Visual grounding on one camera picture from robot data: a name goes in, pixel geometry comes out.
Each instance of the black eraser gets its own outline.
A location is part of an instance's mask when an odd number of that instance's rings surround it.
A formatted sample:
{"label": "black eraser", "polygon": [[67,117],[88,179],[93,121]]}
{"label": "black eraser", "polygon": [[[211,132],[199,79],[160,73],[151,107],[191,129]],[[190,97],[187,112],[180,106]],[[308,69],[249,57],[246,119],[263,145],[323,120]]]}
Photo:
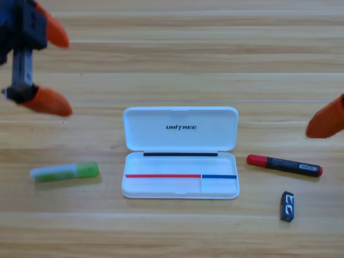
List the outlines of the black eraser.
{"label": "black eraser", "polygon": [[281,220],[291,222],[294,212],[294,194],[286,191],[281,198]]}

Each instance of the marker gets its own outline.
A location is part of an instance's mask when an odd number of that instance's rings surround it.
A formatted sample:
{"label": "marker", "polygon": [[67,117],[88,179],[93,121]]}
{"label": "marker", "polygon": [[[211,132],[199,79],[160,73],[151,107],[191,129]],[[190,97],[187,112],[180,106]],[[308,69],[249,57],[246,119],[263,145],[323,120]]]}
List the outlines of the marker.
{"label": "marker", "polygon": [[297,161],[276,159],[259,155],[248,155],[247,163],[254,166],[281,170],[295,174],[318,177],[323,174],[323,168],[318,165],[301,163]]}
{"label": "marker", "polygon": [[30,171],[31,179],[34,182],[47,182],[79,177],[95,177],[98,175],[99,169],[96,162],[35,168]]}

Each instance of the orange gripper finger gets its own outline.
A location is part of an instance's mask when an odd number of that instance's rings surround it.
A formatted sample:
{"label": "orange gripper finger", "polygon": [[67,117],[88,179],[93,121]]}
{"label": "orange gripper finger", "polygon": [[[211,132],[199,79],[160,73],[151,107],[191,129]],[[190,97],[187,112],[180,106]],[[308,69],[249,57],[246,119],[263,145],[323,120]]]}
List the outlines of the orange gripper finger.
{"label": "orange gripper finger", "polygon": [[38,87],[32,100],[20,105],[37,113],[55,114],[62,117],[69,117],[73,114],[66,98],[52,89],[42,87]]}
{"label": "orange gripper finger", "polygon": [[62,24],[56,18],[52,17],[51,13],[45,10],[38,2],[36,3],[36,10],[47,19],[47,35],[46,38],[52,44],[58,47],[69,47],[69,38],[64,30]]}
{"label": "orange gripper finger", "polygon": [[306,136],[329,138],[344,130],[344,94],[318,111],[309,122]]}

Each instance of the robotic arm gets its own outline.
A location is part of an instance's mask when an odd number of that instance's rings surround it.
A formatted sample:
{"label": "robotic arm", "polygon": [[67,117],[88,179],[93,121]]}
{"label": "robotic arm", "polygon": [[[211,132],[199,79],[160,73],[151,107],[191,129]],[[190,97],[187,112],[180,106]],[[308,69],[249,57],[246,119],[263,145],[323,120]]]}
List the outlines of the robotic arm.
{"label": "robotic arm", "polygon": [[309,122],[309,138],[330,138],[344,130],[344,94],[318,111]]}
{"label": "robotic arm", "polygon": [[69,47],[68,36],[60,22],[34,0],[0,0],[0,66],[13,50],[12,84],[2,90],[7,99],[38,113],[70,116],[68,101],[52,89],[33,83],[33,50],[47,42]]}

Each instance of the black line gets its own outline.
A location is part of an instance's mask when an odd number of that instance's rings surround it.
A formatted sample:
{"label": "black line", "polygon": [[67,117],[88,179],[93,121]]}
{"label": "black line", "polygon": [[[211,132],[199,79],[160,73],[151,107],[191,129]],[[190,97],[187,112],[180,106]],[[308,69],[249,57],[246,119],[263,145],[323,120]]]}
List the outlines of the black line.
{"label": "black line", "polygon": [[217,157],[218,153],[183,153],[183,152],[144,152],[144,156],[207,156],[207,157]]}

